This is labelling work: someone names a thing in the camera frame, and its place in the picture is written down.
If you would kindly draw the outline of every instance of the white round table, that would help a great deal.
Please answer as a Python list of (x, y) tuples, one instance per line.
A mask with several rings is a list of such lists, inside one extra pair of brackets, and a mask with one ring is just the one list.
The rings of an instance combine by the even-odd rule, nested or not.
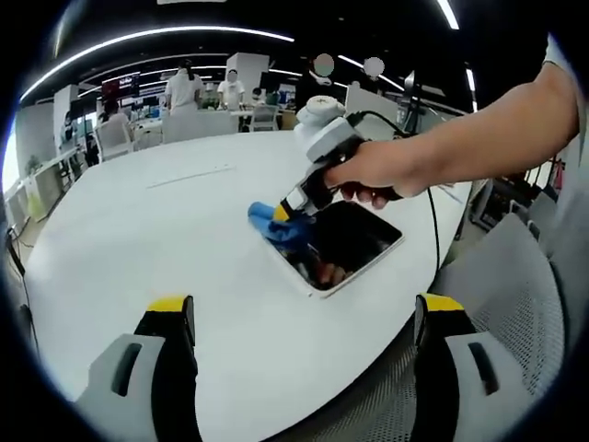
[[(433, 280), (427, 196), (377, 212), (405, 239), (328, 299), (307, 297), (249, 224), (306, 157), (291, 132), (162, 145), (91, 168), (55, 209), (27, 265), (41, 359), (69, 399), (145, 308), (194, 296), (196, 411), (206, 441), (258, 441), (304, 419), (382, 353)], [(469, 183), (433, 189), (443, 257)]]

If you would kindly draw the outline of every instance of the black ceiling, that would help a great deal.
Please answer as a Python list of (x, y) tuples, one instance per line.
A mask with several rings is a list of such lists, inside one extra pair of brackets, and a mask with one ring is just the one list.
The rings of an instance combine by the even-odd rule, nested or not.
[[(87, 80), (117, 66), (183, 53), (258, 52), (274, 68), (301, 72), (301, 55), (327, 52), (362, 61), (378, 56), (394, 81), (416, 70), (423, 84), (446, 94), (444, 104), (471, 110), (465, 74), (468, 64), (482, 107), (510, 87), (534, 77), (546, 48), (544, 14), (532, 1), (450, 0), (460, 30), (452, 30), (436, 0), (377, 2), (268, 2), (227, 0), (158, 6), (156, 0), (81, 0), (64, 15), (56, 58), (57, 31), (29, 74), (32, 83), (67, 57), (97, 43), (135, 31), (182, 25), (223, 25), (266, 30), (294, 38), (294, 43), (226, 32), (182, 32), (125, 41), (96, 51), (48, 79), (24, 104), (51, 96), (59, 88)], [(225, 57), (203, 56), (195, 64), (224, 64)], [(174, 67), (177, 60), (141, 65), (141, 71)], [(132, 72), (133, 68), (109, 76)], [(220, 76), (222, 71), (207, 72)], [(349, 83), (359, 69), (336, 62), (331, 78)], [(108, 76), (98, 76), (90, 83)], [(395, 90), (386, 83), (383, 87)]]

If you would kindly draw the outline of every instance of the blue cloth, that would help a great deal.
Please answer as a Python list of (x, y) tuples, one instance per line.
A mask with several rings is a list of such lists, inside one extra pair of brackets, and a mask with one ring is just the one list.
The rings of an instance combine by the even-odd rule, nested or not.
[(248, 218), (261, 235), (280, 251), (306, 250), (311, 237), (310, 216), (299, 216), (288, 222), (274, 221), (274, 208), (255, 202), (248, 209)]

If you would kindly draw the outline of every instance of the white chair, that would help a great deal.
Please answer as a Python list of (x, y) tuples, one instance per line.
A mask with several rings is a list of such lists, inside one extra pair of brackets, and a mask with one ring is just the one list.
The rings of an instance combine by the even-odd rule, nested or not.
[(162, 127), (164, 144), (237, 133), (231, 114), (219, 110), (197, 110), (170, 115), (164, 119)]
[(249, 131), (277, 131), (278, 123), (276, 122), (276, 118), (278, 117), (279, 109), (278, 106), (256, 106), (251, 115)]
[(133, 141), (129, 131), (120, 120), (102, 123), (97, 126), (94, 135), (100, 151), (100, 162), (133, 152)]

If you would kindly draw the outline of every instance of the blue rag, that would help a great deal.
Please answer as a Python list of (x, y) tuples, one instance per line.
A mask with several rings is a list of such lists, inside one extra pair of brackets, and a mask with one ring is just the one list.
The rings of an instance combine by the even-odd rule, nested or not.
[(310, 216), (299, 216), (288, 222), (274, 221), (274, 208), (255, 202), (248, 209), (248, 218), (261, 235), (280, 251), (305, 250), (311, 238)]

